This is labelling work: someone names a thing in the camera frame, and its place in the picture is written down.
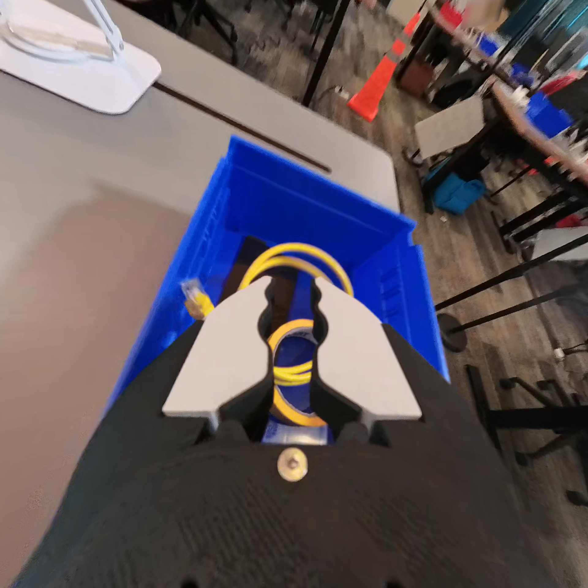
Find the small blue storage bin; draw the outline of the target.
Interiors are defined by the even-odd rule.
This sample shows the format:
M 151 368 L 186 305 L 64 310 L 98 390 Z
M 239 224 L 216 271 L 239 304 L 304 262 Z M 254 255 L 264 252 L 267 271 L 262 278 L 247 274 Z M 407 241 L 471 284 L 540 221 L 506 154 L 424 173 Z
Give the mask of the small blue storage bin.
M 548 139 L 553 139 L 574 124 L 565 110 L 555 107 L 548 97 L 540 92 L 529 98 L 525 116 Z

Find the grey panel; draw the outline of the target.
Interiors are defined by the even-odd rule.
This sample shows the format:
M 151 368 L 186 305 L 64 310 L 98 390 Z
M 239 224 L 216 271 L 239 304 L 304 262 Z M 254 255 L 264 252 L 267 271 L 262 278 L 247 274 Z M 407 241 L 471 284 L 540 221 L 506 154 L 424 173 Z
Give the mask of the grey panel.
M 468 143 L 483 128 L 483 99 L 480 94 L 475 94 L 417 122 L 417 148 L 420 156 L 428 159 Z

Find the white document stand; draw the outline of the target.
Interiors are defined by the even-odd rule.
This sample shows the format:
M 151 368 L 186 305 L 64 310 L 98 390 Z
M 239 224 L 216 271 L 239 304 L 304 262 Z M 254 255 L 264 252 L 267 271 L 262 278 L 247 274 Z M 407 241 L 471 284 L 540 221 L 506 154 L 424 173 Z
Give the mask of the white document stand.
M 50 1 L 1 1 L 1 72 L 100 114 L 129 112 L 161 75 L 123 40 L 103 1 L 94 24 Z

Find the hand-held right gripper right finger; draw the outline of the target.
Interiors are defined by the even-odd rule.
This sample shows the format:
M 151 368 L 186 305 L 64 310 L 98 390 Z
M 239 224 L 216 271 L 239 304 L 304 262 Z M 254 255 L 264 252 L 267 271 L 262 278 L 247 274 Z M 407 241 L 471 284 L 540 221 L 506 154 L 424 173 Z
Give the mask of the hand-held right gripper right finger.
M 378 422 L 418 421 L 422 409 L 380 319 L 322 277 L 313 281 L 311 302 L 313 411 L 335 435 L 349 423 L 371 433 Z

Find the long wooden desk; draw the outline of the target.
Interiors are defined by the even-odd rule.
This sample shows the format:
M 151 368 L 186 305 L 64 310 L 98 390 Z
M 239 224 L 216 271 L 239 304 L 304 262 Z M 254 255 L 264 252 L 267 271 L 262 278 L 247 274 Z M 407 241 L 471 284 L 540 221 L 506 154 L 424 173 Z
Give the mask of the long wooden desk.
M 525 116 L 525 110 L 517 102 L 515 91 L 510 91 L 504 82 L 495 75 L 489 76 L 490 94 L 498 105 L 498 116 L 484 122 L 484 128 L 468 143 L 454 149 L 444 167 L 432 173 L 428 180 L 421 184 L 422 195 L 431 198 L 435 189 L 459 166 L 468 153 L 483 143 L 497 126 L 509 127 L 521 141 L 524 141 L 530 152 L 525 160 L 531 168 L 537 171 L 553 172 L 563 183 L 569 183 L 569 191 L 576 184 L 583 185 L 582 191 L 587 191 L 587 164 L 576 158 L 570 148 L 563 148 L 554 139 L 548 139 Z

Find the yellow masking tape roll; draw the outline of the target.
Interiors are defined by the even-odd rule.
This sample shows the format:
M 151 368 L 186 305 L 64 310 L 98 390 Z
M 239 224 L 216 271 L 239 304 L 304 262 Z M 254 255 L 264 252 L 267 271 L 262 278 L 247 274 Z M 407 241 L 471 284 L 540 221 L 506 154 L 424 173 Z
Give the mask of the yellow masking tape roll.
M 313 321 L 310 319 L 297 319 L 285 323 L 268 338 L 268 344 L 272 351 L 273 359 L 279 350 L 281 343 L 289 337 L 298 337 L 316 343 L 313 336 Z M 293 366 L 275 366 L 273 370 L 274 388 L 273 405 L 271 414 L 282 423 L 300 428 L 320 428 L 327 423 L 315 413 L 305 413 L 294 407 L 282 393 L 283 387 L 299 387 L 310 384 L 313 362 Z

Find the teal bag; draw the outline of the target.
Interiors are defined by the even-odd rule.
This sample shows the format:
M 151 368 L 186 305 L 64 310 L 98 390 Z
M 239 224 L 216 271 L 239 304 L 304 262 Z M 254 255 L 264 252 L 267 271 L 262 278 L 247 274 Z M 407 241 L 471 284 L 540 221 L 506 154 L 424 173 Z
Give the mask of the teal bag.
M 464 180 L 450 173 L 433 193 L 434 205 L 452 215 L 463 215 L 485 193 L 486 184 L 480 179 Z

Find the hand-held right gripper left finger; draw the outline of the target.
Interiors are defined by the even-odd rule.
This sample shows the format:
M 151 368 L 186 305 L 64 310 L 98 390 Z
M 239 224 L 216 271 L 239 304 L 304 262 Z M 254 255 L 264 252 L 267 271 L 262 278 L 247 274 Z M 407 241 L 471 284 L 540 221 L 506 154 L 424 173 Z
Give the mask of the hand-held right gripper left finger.
M 222 301 L 203 321 L 162 407 L 170 418 L 201 418 L 211 431 L 226 421 L 264 431 L 273 404 L 273 277 Z

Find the black floor stand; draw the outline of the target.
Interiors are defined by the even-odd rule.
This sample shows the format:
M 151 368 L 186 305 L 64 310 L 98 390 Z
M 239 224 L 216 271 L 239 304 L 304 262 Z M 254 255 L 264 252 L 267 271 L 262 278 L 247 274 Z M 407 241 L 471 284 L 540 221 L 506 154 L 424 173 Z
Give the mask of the black floor stand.
M 531 257 L 500 274 L 493 276 L 471 288 L 454 295 L 435 306 L 437 323 L 442 343 L 446 349 L 459 353 L 467 347 L 466 332 L 495 320 L 538 307 L 559 298 L 571 298 L 587 288 L 587 281 L 563 286 L 552 292 L 537 296 L 525 302 L 491 313 L 467 323 L 460 322 L 445 310 L 481 292 L 492 289 L 505 282 L 525 276 L 529 271 L 550 262 L 587 261 L 587 228 L 545 229 L 534 240 Z

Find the orange traffic cone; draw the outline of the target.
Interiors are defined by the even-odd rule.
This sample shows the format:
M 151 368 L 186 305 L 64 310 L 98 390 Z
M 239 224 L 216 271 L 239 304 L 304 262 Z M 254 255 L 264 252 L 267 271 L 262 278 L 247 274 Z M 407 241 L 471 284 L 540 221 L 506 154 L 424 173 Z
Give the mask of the orange traffic cone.
M 407 46 L 421 20 L 421 12 L 422 10 L 415 13 L 408 21 L 363 87 L 347 103 L 352 112 L 369 123 L 373 122 L 378 114 L 386 88 L 406 54 Z

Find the blue bin with marker sticker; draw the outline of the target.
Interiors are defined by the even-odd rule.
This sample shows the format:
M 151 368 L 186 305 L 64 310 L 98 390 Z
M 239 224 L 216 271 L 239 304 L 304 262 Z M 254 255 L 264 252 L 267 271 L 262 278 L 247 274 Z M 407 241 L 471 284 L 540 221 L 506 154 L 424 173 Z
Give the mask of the blue bin with marker sticker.
M 297 319 L 313 321 L 311 290 L 322 277 L 369 308 L 422 409 L 418 421 L 378 422 L 367 437 L 392 445 L 409 426 L 442 430 L 451 402 L 447 366 L 415 223 L 301 166 L 232 137 L 164 277 L 113 394 L 97 440 L 119 450 L 197 445 L 218 437 L 201 418 L 170 418 L 162 407 L 203 321 L 226 298 L 273 277 L 268 338 Z M 264 431 L 239 434 L 252 443 Z

